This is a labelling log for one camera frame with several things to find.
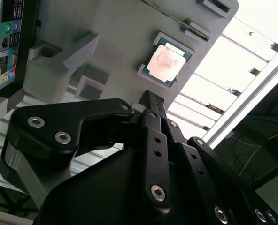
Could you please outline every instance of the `metal frame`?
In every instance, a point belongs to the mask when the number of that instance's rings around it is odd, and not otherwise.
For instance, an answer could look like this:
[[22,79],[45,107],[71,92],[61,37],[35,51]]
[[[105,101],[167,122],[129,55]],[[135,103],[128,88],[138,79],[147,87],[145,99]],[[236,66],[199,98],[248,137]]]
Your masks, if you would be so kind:
[[215,148],[278,83],[278,53],[203,139]]

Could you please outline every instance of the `black metal bracket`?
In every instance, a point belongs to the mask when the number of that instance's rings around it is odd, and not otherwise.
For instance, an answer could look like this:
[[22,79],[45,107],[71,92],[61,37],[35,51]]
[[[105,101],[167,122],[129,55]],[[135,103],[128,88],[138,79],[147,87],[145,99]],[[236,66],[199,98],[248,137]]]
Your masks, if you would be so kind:
[[[278,222],[203,140],[184,138],[162,98],[147,91],[139,103],[142,113],[120,99],[13,113],[0,171],[40,207],[37,225]],[[122,151],[67,176],[75,155],[117,142]]]

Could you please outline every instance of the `white panel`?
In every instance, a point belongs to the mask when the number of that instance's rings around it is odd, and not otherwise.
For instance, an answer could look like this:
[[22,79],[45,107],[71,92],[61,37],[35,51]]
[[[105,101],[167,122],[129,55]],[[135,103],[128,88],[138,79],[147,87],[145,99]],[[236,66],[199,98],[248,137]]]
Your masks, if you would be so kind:
[[184,135],[184,138],[186,138],[186,139],[189,139],[194,136],[203,138],[203,136],[207,132],[206,130],[199,128],[193,124],[187,123],[184,120],[181,120],[173,115],[167,114],[167,118],[176,122],[179,125],[179,127]]
[[110,148],[110,149],[105,149],[105,150],[94,150],[92,152],[102,155],[104,158],[106,158],[106,157],[109,157],[110,155],[113,155],[114,153],[118,152],[119,150],[120,149]]
[[71,174],[75,175],[87,169],[88,165],[81,164],[78,160],[72,160],[71,162]]
[[88,165],[88,167],[100,162],[102,158],[93,156],[90,154],[83,154],[81,156],[75,157],[73,159],[74,163],[79,163],[81,165]]
[[27,107],[27,106],[31,106],[31,104],[29,104],[26,101],[22,101],[17,105],[18,108]]
[[0,120],[0,133],[6,134],[8,130],[8,123]]
[[266,64],[245,49],[220,37],[195,73],[226,90],[243,92],[255,78],[249,70],[256,68],[262,71]]
[[238,0],[236,18],[278,44],[278,0]]
[[276,55],[271,48],[271,45],[274,45],[273,41],[236,18],[231,20],[223,34],[267,61]]
[[[150,90],[165,99],[168,107],[195,71],[204,55],[212,47],[227,23],[235,14],[238,4],[228,0],[227,19],[197,4],[197,0],[149,0],[180,21],[190,19],[210,33],[210,40],[200,43],[183,32],[180,24],[140,0],[52,0],[42,9],[42,27],[39,37],[60,48],[67,48],[84,30],[101,35],[100,44],[88,63],[111,74],[101,95],[121,98],[128,103],[137,102],[142,93]],[[193,49],[190,66],[185,65],[172,88],[167,89],[137,74],[138,62],[146,61],[153,49],[157,31]]]
[[115,143],[113,147],[116,148],[116,149],[120,149],[121,150],[124,147],[124,144],[122,144],[122,143]]
[[14,112],[14,110],[11,110],[11,111],[9,111],[3,118],[5,119],[5,120],[10,120],[11,119],[11,116],[12,116],[12,113]]
[[45,105],[46,104],[45,102],[42,102],[42,101],[28,95],[27,93],[24,96],[23,102],[25,102],[26,104],[29,104],[29,105]]
[[33,221],[31,220],[17,217],[1,211],[0,211],[0,221],[4,222],[0,224],[12,224],[12,225],[32,225],[33,224]]
[[211,128],[215,124],[214,120],[175,102],[170,105],[170,107],[168,108],[168,112],[177,114],[185,119],[201,125],[202,127],[206,126]]
[[230,92],[195,74],[192,75],[181,92],[199,102],[214,105],[224,111],[226,111],[237,98]]
[[185,105],[188,108],[190,108],[200,114],[203,114],[213,120],[218,120],[221,117],[221,114],[219,114],[197,102],[194,102],[193,100],[191,100],[187,97],[184,97],[182,95],[178,95],[177,98],[175,99],[175,102],[177,102],[181,105]]

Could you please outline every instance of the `screw slot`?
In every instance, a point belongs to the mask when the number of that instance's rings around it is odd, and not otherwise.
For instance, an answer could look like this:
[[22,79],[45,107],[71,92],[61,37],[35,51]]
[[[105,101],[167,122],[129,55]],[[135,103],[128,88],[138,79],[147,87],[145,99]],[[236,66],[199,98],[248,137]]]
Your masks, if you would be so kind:
[[154,140],[155,140],[156,142],[158,142],[158,143],[161,143],[161,140],[160,140],[159,138],[157,138],[157,137],[155,137]]
[[259,209],[255,209],[255,213],[262,222],[266,223],[266,218]]
[[32,116],[28,118],[27,123],[33,128],[41,128],[45,125],[45,121],[38,116]]
[[159,151],[154,151],[154,154],[155,154],[157,157],[161,157],[161,156],[162,156],[161,152],[159,152]]
[[54,139],[60,144],[69,144],[71,142],[71,136],[63,131],[56,133]]
[[225,214],[225,212],[221,210],[221,208],[216,206],[214,208],[214,213],[215,213],[216,217],[219,219],[220,222],[222,222],[223,224],[227,224],[228,223],[228,217]]
[[151,192],[157,201],[163,202],[165,200],[165,192],[162,187],[158,185],[153,185],[151,187]]
[[129,108],[127,105],[121,105],[121,107],[122,107],[124,110],[126,110],[126,111],[129,111],[129,110],[130,110],[130,108]]
[[199,169],[198,172],[199,172],[200,175],[205,176],[205,173],[204,173],[203,170]]

